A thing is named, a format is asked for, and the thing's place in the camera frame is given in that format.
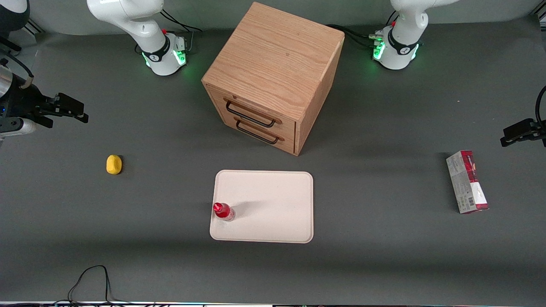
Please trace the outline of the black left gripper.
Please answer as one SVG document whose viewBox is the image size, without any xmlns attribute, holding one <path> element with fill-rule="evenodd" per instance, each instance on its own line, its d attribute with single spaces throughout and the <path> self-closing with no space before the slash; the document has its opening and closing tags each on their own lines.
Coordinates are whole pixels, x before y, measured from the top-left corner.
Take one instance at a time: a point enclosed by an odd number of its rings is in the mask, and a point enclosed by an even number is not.
<svg viewBox="0 0 546 307">
<path fill-rule="evenodd" d="M 523 141 L 541 140 L 546 147 L 546 121 L 521 120 L 503 129 L 504 136 L 500 139 L 503 148 Z"/>
</svg>

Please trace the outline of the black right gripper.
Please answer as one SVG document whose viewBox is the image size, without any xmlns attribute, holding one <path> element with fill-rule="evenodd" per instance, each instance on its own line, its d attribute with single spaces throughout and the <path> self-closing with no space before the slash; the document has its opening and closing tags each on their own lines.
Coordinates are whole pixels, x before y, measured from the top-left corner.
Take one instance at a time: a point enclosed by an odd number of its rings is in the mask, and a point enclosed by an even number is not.
<svg viewBox="0 0 546 307">
<path fill-rule="evenodd" d="M 46 128 L 52 128 L 53 120 L 42 113 L 43 110 L 47 110 L 53 116 L 72 117 L 84 124 L 88 123 L 89 116 L 84 112 L 84 103 L 64 93 L 57 93 L 52 98 L 47 97 L 35 85 L 21 89 L 24 80 L 18 75 L 10 77 L 10 81 L 1 78 L 1 117 L 21 117 Z"/>
</svg>

